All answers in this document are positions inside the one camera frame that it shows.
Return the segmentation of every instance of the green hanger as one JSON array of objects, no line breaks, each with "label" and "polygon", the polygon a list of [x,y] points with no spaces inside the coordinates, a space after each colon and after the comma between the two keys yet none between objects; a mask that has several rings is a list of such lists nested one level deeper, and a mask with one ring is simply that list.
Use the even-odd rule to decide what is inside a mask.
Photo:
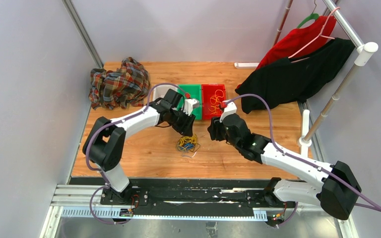
[{"label": "green hanger", "polygon": [[310,21],[310,20],[317,20],[319,18],[319,14],[317,13],[312,13],[310,14],[308,17],[306,17],[298,26],[297,28],[300,28],[302,27],[306,22]]}]

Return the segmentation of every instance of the clothes hanger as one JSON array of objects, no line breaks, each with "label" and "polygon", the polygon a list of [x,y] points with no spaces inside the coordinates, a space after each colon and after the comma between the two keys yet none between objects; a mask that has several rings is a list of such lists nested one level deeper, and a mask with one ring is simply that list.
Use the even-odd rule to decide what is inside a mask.
[{"label": "clothes hanger", "polygon": [[312,11],[312,13],[308,16],[308,17],[306,17],[298,26],[297,26],[297,28],[300,28],[300,27],[302,27],[306,22],[308,22],[308,21],[310,21],[310,20],[317,20],[318,18],[319,18],[319,14],[317,14],[317,13],[314,13],[315,12],[315,10],[316,10],[316,7],[318,6],[317,4],[316,4],[316,0],[314,1],[314,4],[315,4],[315,7],[313,8],[313,11]]},{"label": "clothes hanger", "polygon": [[312,13],[308,17],[306,17],[302,22],[300,22],[300,24],[297,26],[297,28],[302,27],[306,22],[308,22],[310,20],[315,20],[316,21],[318,18],[319,18],[319,14]]},{"label": "clothes hanger", "polygon": [[289,59],[290,58],[292,58],[292,57],[294,57],[295,55],[297,55],[300,51],[302,51],[304,48],[306,48],[308,45],[310,45],[313,41],[315,41],[317,38],[319,38],[319,37],[324,37],[324,38],[328,38],[328,39],[335,39],[334,37],[330,37],[330,36],[324,36],[324,35],[322,35],[322,32],[323,32],[323,29],[325,28],[325,26],[326,26],[326,24],[328,23],[328,20],[329,20],[329,18],[332,16],[332,14],[336,11],[336,10],[338,10],[340,7],[336,7],[329,15],[328,15],[328,17],[326,18],[326,21],[325,21],[325,24],[322,26],[322,29],[320,30],[320,32],[319,32],[319,35],[318,36],[316,36],[313,40],[311,40],[309,43],[307,43],[305,46],[303,46],[301,49],[299,49],[297,52],[295,52],[293,55],[291,55],[290,57],[288,57]]}]

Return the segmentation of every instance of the metal floor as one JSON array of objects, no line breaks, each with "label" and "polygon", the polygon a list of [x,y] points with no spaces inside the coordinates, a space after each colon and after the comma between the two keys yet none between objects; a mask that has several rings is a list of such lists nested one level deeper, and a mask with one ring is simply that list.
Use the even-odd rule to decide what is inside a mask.
[{"label": "metal floor", "polygon": [[264,222],[131,220],[105,225],[93,218],[61,218],[57,238],[340,238],[339,225],[325,212],[295,214],[275,230]]}]

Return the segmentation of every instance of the black mount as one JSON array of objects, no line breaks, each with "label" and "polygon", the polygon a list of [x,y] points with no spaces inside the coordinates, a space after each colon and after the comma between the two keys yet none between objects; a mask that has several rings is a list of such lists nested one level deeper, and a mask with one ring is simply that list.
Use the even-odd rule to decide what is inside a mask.
[{"label": "black mount", "polygon": [[103,189],[104,195],[102,195],[100,204],[102,205],[119,205],[127,204],[132,205],[138,203],[140,206],[145,206],[148,204],[148,189],[132,187],[132,184],[129,184],[123,192],[117,192],[113,188]]},{"label": "black mount", "polygon": [[[331,172],[361,192],[356,177],[346,163],[337,161]],[[316,197],[325,212],[340,220],[348,219],[359,198],[353,191],[331,176],[325,180],[322,192],[318,193]]]},{"label": "black mount", "polygon": [[[82,147],[82,152],[85,154],[91,137],[102,126],[111,123],[111,121],[105,117],[100,117],[94,123],[87,140]],[[103,140],[104,137],[110,137],[108,142]],[[124,149],[126,131],[122,127],[112,125],[102,132],[100,132],[90,148],[90,160],[100,166],[103,171],[110,171],[121,160],[122,152]]]}]

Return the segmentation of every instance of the metal rod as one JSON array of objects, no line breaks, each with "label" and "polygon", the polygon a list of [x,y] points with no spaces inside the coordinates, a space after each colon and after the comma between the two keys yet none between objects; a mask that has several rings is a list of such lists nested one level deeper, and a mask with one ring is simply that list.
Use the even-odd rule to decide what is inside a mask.
[{"label": "metal rod", "polygon": [[287,19],[288,12],[290,11],[291,4],[293,4],[293,0],[288,0],[287,6],[285,7],[285,13],[283,16],[283,19],[281,20],[281,25],[277,29],[277,36],[275,36],[274,44],[272,46],[275,46],[277,44],[278,39],[280,38],[282,28],[284,27],[285,20]]},{"label": "metal rod", "polygon": [[[334,0],[333,2],[335,3],[335,5],[337,5],[339,3],[339,0]],[[323,15],[328,16],[330,13],[331,11],[329,10],[329,8],[326,8],[325,11],[323,12]]]},{"label": "metal rod", "polygon": [[101,61],[100,56],[97,53],[96,48],[94,47],[93,43],[91,42],[90,36],[88,35],[87,31],[85,30],[84,24],[82,24],[81,19],[79,18],[78,13],[75,10],[74,5],[72,4],[71,0],[62,0],[64,3],[66,9],[68,10],[68,13],[70,14],[73,22],[75,23],[76,28],[79,31],[79,34],[81,35],[85,45],[88,48],[88,51],[90,52],[91,56],[93,57],[94,61],[98,65],[99,68],[103,68],[104,64]]},{"label": "metal rod", "polygon": [[304,142],[309,141],[314,133],[318,130],[320,124],[322,121],[328,116],[329,111],[331,111],[334,103],[339,100],[339,95],[341,91],[351,82],[353,79],[354,73],[360,68],[360,66],[353,65],[348,72],[348,74],[345,76],[344,80],[342,80],[341,84],[339,85],[338,89],[335,91],[335,93],[332,95],[326,106],[323,108],[322,112],[319,114],[319,117],[316,119],[315,123],[313,123],[312,127],[310,128],[309,132],[306,134],[306,136],[303,138]]},{"label": "metal rod", "polygon": [[[323,0],[325,5],[328,7],[329,10],[334,10],[336,8],[335,3],[332,0]],[[335,16],[335,19],[338,21],[339,25],[342,27],[342,29],[345,31],[345,34],[350,38],[350,40],[353,42],[353,44],[356,46],[356,48],[359,48],[364,43],[360,39],[359,35],[357,35],[357,32],[353,29],[353,27],[348,23],[348,21],[345,19],[345,17],[342,15],[341,11],[338,9],[333,14]]]}]

